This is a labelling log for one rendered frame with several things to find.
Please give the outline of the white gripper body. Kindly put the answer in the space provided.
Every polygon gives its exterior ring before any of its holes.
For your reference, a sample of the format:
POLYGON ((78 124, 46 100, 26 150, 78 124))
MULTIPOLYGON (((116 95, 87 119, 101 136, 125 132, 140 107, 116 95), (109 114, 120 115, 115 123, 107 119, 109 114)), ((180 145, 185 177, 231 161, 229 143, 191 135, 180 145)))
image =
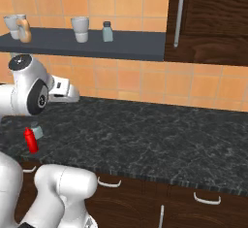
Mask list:
POLYGON ((57 82, 48 94, 49 102, 75 103, 78 100, 78 90, 68 81, 57 82))

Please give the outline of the grey shaker with dark cap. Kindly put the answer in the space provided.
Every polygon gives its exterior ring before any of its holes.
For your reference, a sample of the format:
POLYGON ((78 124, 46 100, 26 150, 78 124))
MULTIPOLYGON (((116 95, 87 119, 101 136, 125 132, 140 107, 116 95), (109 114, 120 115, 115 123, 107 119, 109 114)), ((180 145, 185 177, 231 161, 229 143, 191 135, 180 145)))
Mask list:
POLYGON ((31 130, 34 133, 34 136, 37 140, 41 139, 44 135, 42 127, 37 121, 31 123, 31 130))
POLYGON ((103 22, 103 40, 105 42, 113 41, 113 33, 111 29, 111 23, 109 21, 103 22))

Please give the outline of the red condiment bottle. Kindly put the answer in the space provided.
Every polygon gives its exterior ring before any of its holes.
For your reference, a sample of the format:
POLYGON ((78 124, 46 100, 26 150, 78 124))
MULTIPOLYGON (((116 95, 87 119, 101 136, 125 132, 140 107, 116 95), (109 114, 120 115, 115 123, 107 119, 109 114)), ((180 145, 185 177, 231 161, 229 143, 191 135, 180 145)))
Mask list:
POLYGON ((31 153, 36 153, 38 149, 37 140, 35 138, 34 132, 32 129, 26 127, 23 133, 24 139, 27 143, 27 147, 31 153))

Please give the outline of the dark brown lower cabinet door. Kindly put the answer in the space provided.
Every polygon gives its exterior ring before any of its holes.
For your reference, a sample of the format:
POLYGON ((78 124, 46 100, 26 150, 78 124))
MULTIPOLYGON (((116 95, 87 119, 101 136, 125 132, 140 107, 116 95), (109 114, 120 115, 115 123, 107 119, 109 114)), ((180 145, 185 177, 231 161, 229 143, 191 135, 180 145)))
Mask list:
POLYGON ((104 199, 86 201, 99 228, 158 228, 161 205, 129 207, 104 199))

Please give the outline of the dark brown cabinet door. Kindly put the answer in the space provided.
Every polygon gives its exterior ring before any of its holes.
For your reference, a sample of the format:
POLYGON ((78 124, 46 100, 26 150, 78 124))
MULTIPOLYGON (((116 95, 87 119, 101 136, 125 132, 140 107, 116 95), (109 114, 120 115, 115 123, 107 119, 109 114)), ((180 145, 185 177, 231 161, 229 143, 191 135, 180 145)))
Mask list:
POLYGON ((178 47, 178 0, 169 1, 165 59, 248 67, 248 0, 184 0, 178 47))
POLYGON ((129 207, 104 199, 86 201, 99 228, 158 228, 161 205, 129 207))

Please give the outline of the dark brown drawer front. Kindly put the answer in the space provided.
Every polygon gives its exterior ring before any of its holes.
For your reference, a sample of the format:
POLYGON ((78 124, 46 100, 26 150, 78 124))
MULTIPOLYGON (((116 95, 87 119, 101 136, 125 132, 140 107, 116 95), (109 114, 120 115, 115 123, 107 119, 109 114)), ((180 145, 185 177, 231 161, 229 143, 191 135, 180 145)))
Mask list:
POLYGON ((17 223, 19 223, 28 212, 37 196, 34 176, 35 173, 23 174, 23 185, 15 208, 15 221, 17 223))
POLYGON ((174 185, 166 217, 167 228, 248 228, 248 197, 174 185), (194 192, 211 201, 221 196, 222 202, 218 206, 199 203, 194 192))
POLYGON ((94 198, 113 201, 129 207, 164 205, 169 199, 170 187, 165 183, 144 179, 132 179, 109 174, 97 174, 100 181, 118 183, 117 188, 103 187, 98 184, 94 198))

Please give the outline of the dark grey wall shelf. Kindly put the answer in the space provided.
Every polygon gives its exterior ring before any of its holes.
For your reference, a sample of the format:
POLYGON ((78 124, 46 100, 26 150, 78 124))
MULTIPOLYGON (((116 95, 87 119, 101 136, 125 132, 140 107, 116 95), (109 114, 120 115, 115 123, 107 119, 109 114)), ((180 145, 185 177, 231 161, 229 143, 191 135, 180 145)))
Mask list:
POLYGON ((78 43, 72 29, 31 29, 32 40, 22 43, 10 34, 0 36, 0 51, 142 61, 163 61, 164 32, 114 31, 113 41, 105 43, 101 30, 90 30, 88 41, 78 43))

